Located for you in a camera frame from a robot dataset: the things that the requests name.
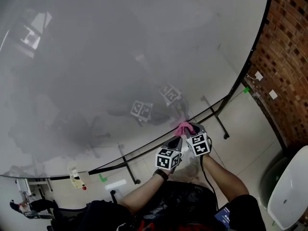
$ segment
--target person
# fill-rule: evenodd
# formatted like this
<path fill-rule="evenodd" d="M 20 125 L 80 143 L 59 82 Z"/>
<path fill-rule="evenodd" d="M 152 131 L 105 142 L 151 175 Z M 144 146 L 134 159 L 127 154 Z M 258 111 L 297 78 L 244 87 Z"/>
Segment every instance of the person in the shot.
<path fill-rule="evenodd" d="M 50 200 L 46 200 L 46 199 L 39 199 L 39 200 L 35 200 L 31 203 L 29 203 L 29 201 L 26 198 L 26 195 L 23 194 L 23 202 L 19 203 L 19 204 L 15 204 L 14 200 L 12 199 L 10 201 L 10 207 L 23 214 L 24 216 L 28 217 L 28 218 L 32 218 L 34 216 L 37 216 L 39 212 L 43 211 L 43 210 L 47 210 L 47 209 L 57 209 L 58 205 L 56 204 L 55 201 L 50 201 Z"/>
<path fill-rule="evenodd" d="M 198 162 L 199 158 L 193 159 L 174 175 L 157 170 L 118 204 L 93 201 L 78 230 L 226 230 L 214 216 L 217 213 L 214 193 L 196 177 Z M 265 231 L 257 200 L 249 195 L 243 182 L 209 154 L 203 155 L 203 167 L 228 199 L 230 228 Z"/>

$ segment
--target pink cloth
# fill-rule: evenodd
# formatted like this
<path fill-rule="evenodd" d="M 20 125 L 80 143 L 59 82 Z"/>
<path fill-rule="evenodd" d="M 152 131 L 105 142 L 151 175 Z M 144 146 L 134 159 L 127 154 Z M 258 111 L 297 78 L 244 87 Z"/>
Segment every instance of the pink cloth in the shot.
<path fill-rule="evenodd" d="M 196 134 L 193 130 L 192 125 L 190 125 L 187 121 L 182 122 L 179 127 L 175 130 L 174 135 L 180 137 L 181 135 L 185 134 L 184 128 L 188 128 L 191 134 Z"/>

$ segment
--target black wristwatch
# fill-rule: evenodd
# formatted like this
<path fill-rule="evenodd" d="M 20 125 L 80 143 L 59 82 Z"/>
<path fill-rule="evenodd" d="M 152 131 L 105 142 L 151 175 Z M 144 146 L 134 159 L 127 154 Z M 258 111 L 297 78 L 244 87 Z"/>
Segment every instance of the black wristwatch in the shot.
<path fill-rule="evenodd" d="M 153 175 L 155 174 L 160 175 L 165 181 L 168 179 L 168 175 L 161 169 L 157 169 Z"/>

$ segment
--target black shirt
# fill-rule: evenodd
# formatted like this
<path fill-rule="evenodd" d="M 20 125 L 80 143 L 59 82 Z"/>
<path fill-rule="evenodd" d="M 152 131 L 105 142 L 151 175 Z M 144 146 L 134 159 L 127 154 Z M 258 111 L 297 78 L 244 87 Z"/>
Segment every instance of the black shirt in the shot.
<path fill-rule="evenodd" d="M 233 230 L 263 231 L 257 200 L 250 195 L 233 199 L 230 210 L 230 228 Z M 79 226 L 79 231 L 106 230 L 225 230 L 215 219 L 214 194 L 199 185 L 167 181 L 149 203 L 135 216 L 122 205 L 93 201 Z"/>

